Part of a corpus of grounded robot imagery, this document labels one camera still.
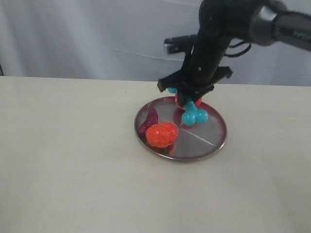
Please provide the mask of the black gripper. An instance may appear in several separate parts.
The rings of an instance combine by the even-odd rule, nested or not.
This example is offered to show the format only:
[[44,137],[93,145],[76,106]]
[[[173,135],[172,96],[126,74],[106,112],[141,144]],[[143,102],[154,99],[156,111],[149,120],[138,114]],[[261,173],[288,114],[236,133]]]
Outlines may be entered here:
[[157,87],[160,92],[168,88],[178,89],[176,104],[185,106],[187,96],[192,101],[198,101],[209,92],[211,79],[216,72],[220,61],[229,47],[231,38],[206,38],[197,36],[192,47],[185,53],[181,68],[165,78],[158,80]]

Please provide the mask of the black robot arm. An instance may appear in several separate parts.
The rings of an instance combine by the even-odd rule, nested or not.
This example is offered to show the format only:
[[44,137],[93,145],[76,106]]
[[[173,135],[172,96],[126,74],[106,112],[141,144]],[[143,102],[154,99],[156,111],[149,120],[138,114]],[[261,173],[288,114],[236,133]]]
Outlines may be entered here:
[[179,105],[197,101],[232,70],[220,66],[231,41],[270,46],[282,42],[310,50],[311,17],[290,11],[278,0],[205,0],[199,8],[197,34],[167,38],[167,54],[183,52],[182,67],[158,80],[160,91],[177,90]]

